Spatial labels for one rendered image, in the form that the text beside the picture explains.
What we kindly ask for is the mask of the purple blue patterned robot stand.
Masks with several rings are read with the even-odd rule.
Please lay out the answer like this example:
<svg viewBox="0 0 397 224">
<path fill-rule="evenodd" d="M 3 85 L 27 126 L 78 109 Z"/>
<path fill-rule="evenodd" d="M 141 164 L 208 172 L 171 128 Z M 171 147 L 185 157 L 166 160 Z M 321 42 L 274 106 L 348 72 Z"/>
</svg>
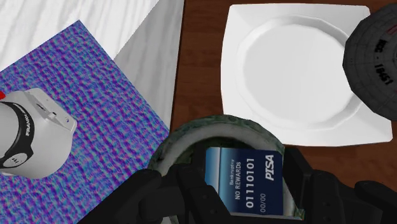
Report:
<svg viewBox="0 0 397 224">
<path fill-rule="evenodd" d="M 0 71 L 0 91 L 40 88 L 76 121 L 71 154 L 43 179 L 0 175 L 0 224 L 77 224 L 169 130 L 81 22 Z"/>
</svg>

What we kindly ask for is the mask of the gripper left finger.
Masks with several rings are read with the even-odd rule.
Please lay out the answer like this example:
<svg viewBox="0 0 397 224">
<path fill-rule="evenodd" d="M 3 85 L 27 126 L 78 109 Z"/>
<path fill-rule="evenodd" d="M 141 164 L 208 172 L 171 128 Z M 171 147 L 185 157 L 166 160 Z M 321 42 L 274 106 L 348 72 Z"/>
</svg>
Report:
<svg viewBox="0 0 397 224">
<path fill-rule="evenodd" d="M 206 148 L 195 146 L 190 164 L 174 164 L 165 176 L 141 169 L 131 175 L 78 224 L 232 224 L 232 216 L 204 181 Z"/>
</svg>

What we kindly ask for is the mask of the blue bank card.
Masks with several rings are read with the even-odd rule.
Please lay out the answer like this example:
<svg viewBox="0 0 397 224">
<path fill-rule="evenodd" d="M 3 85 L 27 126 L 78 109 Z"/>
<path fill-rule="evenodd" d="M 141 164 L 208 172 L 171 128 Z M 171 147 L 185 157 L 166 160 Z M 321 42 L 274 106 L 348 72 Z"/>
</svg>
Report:
<svg viewBox="0 0 397 224">
<path fill-rule="evenodd" d="M 282 215 L 282 155 L 274 150 L 210 147 L 205 182 L 230 213 Z"/>
</svg>

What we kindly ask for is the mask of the green white bowl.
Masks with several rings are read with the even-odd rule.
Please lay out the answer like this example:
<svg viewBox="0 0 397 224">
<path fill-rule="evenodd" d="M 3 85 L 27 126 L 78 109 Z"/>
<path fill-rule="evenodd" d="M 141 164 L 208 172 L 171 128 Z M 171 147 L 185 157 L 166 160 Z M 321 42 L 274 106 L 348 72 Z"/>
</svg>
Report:
<svg viewBox="0 0 397 224">
<path fill-rule="evenodd" d="M 156 149 L 148 167 L 165 176 L 174 164 L 190 164 L 193 148 L 210 147 L 274 150 L 284 158 L 284 146 L 269 131 L 251 120 L 232 115 L 211 115 L 190 121 L 172 132 Z M 303 224 L 302 213 L 296 208 L 289 189 L 282 178 L 283 214 L 234 214 L 243 224 L 266 221 L 267 224 Z M 180 224 L 177 216 L 164 217 L 166 224 Z"/>
</svg>

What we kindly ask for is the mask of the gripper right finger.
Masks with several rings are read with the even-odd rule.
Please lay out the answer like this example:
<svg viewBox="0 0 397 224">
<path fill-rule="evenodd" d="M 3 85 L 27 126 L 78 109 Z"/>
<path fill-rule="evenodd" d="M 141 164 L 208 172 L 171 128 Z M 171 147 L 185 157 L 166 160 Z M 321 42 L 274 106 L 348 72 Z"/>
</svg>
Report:
<svg viewBox="0 0 397 224">
<path fill-rule="evenodd" d="M 286 148 L 283 178 L 306 224 L 397 224 L 397 192 L 377 181 L 353 188 L 313 169 L 296 148 Z"/>
</svg>

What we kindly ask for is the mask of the dark grey round saucer model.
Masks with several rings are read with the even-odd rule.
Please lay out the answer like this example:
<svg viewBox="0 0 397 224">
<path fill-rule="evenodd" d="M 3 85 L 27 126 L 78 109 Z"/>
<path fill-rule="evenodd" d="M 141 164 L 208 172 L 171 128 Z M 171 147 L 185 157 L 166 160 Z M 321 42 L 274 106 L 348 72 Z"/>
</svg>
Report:
<svg viewBox="0 0 397 224">
<path fill-rule="evenodd" d="M 351 90 L 374 113 L 397 121 L 397 3 L 363 19 L 345 43 Z"/>
</svg>

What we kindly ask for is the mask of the white square plate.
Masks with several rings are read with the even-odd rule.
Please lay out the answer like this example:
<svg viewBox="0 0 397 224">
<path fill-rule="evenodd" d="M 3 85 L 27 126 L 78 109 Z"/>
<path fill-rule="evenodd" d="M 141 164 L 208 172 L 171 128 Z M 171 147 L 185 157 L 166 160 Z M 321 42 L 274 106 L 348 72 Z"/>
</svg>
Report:
<svg viewBox="0 0 397 224">
<path fill-rule="evenodd" d="M 234 4 L 221 53 L 225 114 L 250 119 L 282 143 L 349 146 L 392 140 L 391 122 L 351 91 L 345 42 L 366 6 Z"/>
</svg>

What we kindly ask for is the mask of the brown wooden table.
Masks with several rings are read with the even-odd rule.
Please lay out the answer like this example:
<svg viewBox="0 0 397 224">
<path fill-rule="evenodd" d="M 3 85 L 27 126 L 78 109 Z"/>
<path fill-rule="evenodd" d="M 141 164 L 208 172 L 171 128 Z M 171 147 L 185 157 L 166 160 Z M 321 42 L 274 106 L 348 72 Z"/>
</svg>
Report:
<svg viewBox="0 0 397 224">
<path fill-rule="evenodd" d="M 354 4 L 376 11 L 397 0 L 185 0 L 170 130 L 223 112 L 220 62 L 228 9 L 258 3 Z M 388 143 L 299 150 L 312 168 L 331 172 L 348 186 L 373 180 L 397 191 L 397 122 L 392 126 Z"/>
</svg>

